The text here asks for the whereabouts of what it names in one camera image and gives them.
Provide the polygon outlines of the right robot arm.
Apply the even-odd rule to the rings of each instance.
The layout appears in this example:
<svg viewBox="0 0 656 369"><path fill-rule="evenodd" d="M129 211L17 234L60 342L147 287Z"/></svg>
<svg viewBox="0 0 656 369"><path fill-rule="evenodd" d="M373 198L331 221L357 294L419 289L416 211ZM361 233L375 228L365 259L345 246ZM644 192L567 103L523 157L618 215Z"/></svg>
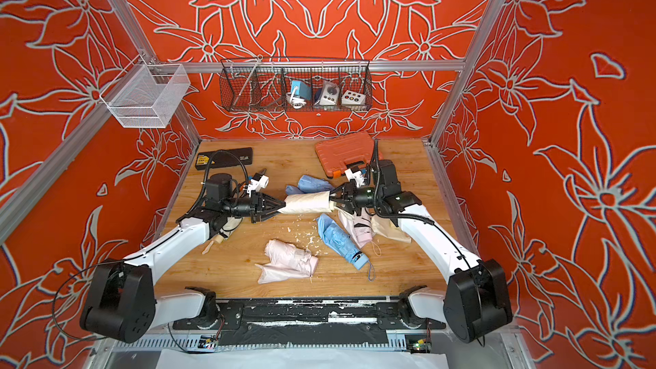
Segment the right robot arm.
<svg viewBox="0 0 656 369"><path fill-rule="evenodd" d="M379 143L372 147L367 184L349 181L331 192L338 208L354 215L371 210L389 220L417 243L436 265L447 290L428 287L408 292L411 312L420 319L443 322L464 343L483 338L514 320L503 267L495 260L482 260L435 221L422 201L404 191L396 166L379 158Z"/></svg>

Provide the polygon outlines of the pink sleeved umbrella long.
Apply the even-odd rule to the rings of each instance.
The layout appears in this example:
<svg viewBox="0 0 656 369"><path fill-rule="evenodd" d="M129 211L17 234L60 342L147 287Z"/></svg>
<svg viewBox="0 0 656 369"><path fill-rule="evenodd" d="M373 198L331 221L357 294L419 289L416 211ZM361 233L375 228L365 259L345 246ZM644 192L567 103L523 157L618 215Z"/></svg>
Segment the pink sleeved umbrella long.
<svg viewBox="0 0 656 369"><path fill-rule="evenodd" d="M268 242L265 254L270 260L270 267L286 273L295 273L301 278L312 277L319 261L309 250L299 249L293 244L276 239Z"/></svg>

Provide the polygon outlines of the light blue sleeved umbrella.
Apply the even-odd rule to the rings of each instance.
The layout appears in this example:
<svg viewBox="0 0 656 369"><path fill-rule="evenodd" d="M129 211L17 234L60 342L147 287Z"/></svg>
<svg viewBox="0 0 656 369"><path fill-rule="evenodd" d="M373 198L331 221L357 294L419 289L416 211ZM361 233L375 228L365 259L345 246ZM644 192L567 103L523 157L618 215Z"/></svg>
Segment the light blue sleeved umbrella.
<svg viewBox="0 0 656 369"><path fill-rule="evenodd" d="M325 179L317 179L309 175L300 177L296 186L285 186L285 193L290 195L314 194L325 191L332 191L334 186Z"/></svg>

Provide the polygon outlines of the pink sleeved umbrella short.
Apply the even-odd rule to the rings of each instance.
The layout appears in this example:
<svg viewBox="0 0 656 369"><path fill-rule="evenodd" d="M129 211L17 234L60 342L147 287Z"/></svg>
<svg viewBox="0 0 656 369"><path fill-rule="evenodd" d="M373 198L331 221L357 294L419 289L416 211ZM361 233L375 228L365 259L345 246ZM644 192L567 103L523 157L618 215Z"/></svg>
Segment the pink sleeved umbrella short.
<svg viewBox="0 0 656 369"><path fill-rule="evenodd" d="M379 245L373 242L372 217L366 210L363 210L360 215L353 217L348 227L348 232L359 249L363 249L367 244L372 244L374 254L376 256L382 256L382 250Z"/></svg>

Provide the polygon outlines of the cream sleeve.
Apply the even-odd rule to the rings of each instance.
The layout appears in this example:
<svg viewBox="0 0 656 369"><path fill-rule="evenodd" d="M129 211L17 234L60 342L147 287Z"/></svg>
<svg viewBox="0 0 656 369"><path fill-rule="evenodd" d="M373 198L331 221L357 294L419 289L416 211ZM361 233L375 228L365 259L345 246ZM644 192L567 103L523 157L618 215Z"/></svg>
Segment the cream sleeve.
<svg viewBox="0 0 656 369"><path fill-rule="evenodd" d="M375 235L380 235L387 239L405 244L410 244L412 242L411 237L397 227L390 219L384 219L374 215L371 220L371 226L372 232Z"/></svg>

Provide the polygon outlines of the cream sleeved umbrella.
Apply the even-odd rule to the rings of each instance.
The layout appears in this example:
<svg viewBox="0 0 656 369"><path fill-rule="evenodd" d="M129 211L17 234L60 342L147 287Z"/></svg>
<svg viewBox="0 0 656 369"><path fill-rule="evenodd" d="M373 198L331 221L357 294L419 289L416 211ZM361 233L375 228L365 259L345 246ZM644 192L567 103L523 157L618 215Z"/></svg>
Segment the cream sleeved umbrella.
<svg viewBox="0 0 656 369"><path fill-rule="evenodd" d="M285 198L285 206L278 212L283 215L331 213L336 203L330 199L329 191L294 194Z"/></svg>

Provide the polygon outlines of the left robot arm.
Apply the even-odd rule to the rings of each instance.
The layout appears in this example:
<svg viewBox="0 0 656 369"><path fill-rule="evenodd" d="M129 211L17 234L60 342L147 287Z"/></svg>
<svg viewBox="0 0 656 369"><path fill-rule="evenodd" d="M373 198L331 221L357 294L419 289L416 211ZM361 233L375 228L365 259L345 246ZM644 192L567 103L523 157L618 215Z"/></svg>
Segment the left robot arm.
<svg viewBox="0 0 656 369"><path fill-rule="evenodd" d="M120 260L96 267L80 315L80 328L123 343L138 341L157 326L187 319L201 328L220 320L213 290L188 286L183 292L157 296L155 285L196 247L223 237L231 220L269 220L285 202L264 193L264 175L234 182L230 174L203 174L203 185L191 208L168 234Z"/></svg>

